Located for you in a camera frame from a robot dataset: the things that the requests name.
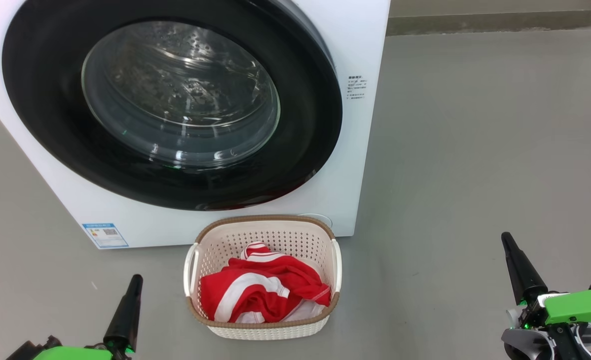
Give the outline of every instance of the black door rim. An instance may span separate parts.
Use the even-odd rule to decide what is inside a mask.
[[[96,121],[82,63],[104,36],[143,21],[206,28],[258,59],[281,99],[260,150],[225,168],[177,169],[145,159]],[[342,123],[330,59],[298,18],[268,0],[28,0],[7,31],[2,70],[19,118],[51,155],[108,191],[160,207],[229,210],[279,198],[323,167]]]

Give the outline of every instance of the basket handle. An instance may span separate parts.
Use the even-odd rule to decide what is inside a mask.
[[[340,252],[340,246],[336,239],[332,239],[331,243],[333,244],[333,262],[335,264],[335,292],[339,293],[342,287],[342,254]]]
[[[186,253],[186,259],[184,260],[184,272],[182,273],[182,283],[184,285],[184,295],[186,297],[191,297],[193,294],[193,289],[196,284],[196,274],[198,273],[198,260],[193,259],[197,256],[197,247],[198,243],[194,243],[188,248],[188,252]],[[190,270],[191,262],[193,261],[193,268]]]

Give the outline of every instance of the brown basket rim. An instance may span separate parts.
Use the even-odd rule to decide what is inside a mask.
[[[237,216],[233,218],[225,218],[220,219],[218,221],[214,221],[213,223],[209,224],[204,230],[202,230],[198,235],[197,239],[195,239],[195,243],[199,244],[202,239],[204,239],[205,235],[217,228],[218,226],[225,225],[225,224],[234,224],[234,223],[248,223],[252,221],[298,221],[304,223],[311,223],[314,225],[318,225],[319,227],[323,228],[323,230],[329,235],[329,239],[335,239],[335,235],[332,230],[327,226],[327,224],[323,223],[322,221],[316,218],[310,218],[307,216],[300,216],[300,215],[249,215],[249,216]],[[254,329],[277,329],[277,328],[292,328],[294,326],[303,326],[303,325],[310,325],[315,324],[325,317],[328,317],[332,311],[335,309],[338,300],[340,299],[340,292],[337,291],[333,294],[331,299],[330,305],[325,308],[318,316],[311,317],[310,319],[303,319],[297,321],[286,321],[286,322],[272,322],[272,323],[230,323],[230,322],[220,322],[220,321],[211,321],[202,317],[200,313],[196,310],[195,306],[193,306],[193,301],[191,301],[191,297],[186,297],[186,302],[188,303],[188,308],[191,310],[193,317],[197,319],[197,321],[201,322],[202,324],[209,326],[211,328],[225,328],[225,329],[240,329],[240,330],[254,330]]]

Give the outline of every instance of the white stripe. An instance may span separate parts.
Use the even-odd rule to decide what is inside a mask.
[[[272,276],[266,277],[254,272],[247,272],[240,275],[234,280],[229,289],[224,292],[220,303],[217,305],[214,321],[228,322],[231,319],[231,313],[234,312],[234,307],[240,300],[243,292],[251,285],[262,285],[266,292],[277,293],[277,296],[287,298],[289,297],[289,289],[282,286],[279,278]]]
[[[247,311],[241,313],[235,322],[236,324],[262,324],[264,323],[264,316],[259,311]]]
[[[280,252],[275,253],[273,255],[269,255],[269,256],[251,255],[251,256],[247,257],[247,261],[254,262],[254,263],[268,263],[268,262],[272,262],[275,259],[282,258],[283,256],[289,256],[289,255],[286,255],[286,254],[280,253]]]
[[[313,300],[302,300],[298,306],[291,310],[289,315],[286,315],[280,322],[303,321],[311,319],[320,315],[326,308],[325,305],[320,305]]]
[[[249,256],[269,256],[269,255],[284,255],[284,253],[277,252],[277,251],[270,251],[270,252],[252,252]]]
[[[247,249],[262,249],[266,247],[267,246],[262,241],[254,241],[252,243],[248,243],[247,246],[245,246],[242,250],[242,253],[240,254],[240,259],[247,260]]]

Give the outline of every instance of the wall baseboard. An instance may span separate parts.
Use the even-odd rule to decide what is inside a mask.
[[[390,17],[386,36],[591,28],[591,10]]]

